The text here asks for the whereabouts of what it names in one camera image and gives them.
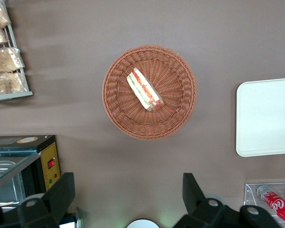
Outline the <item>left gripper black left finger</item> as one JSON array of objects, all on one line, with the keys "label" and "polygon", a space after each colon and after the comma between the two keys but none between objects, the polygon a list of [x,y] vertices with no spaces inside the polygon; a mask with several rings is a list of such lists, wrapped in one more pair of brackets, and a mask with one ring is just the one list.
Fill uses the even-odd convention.
[{"label": "left gripper black left finger", "polygon": [[5,213],[0,207],[0,228],[58,228],[74,198],[74,174],[66,172],[42,196],[31,195]]}]

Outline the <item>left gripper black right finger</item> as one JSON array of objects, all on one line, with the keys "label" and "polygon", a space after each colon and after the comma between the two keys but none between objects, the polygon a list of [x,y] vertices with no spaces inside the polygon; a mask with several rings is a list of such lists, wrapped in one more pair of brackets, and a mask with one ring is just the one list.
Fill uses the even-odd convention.
[{"label": "left gripper black right finger", "polygon": [[246,205],[235,211],[220,200],[206,198],[192,173],[183,174],[182,198],[187,214],[175,228],[279,228],[265,209]]}]

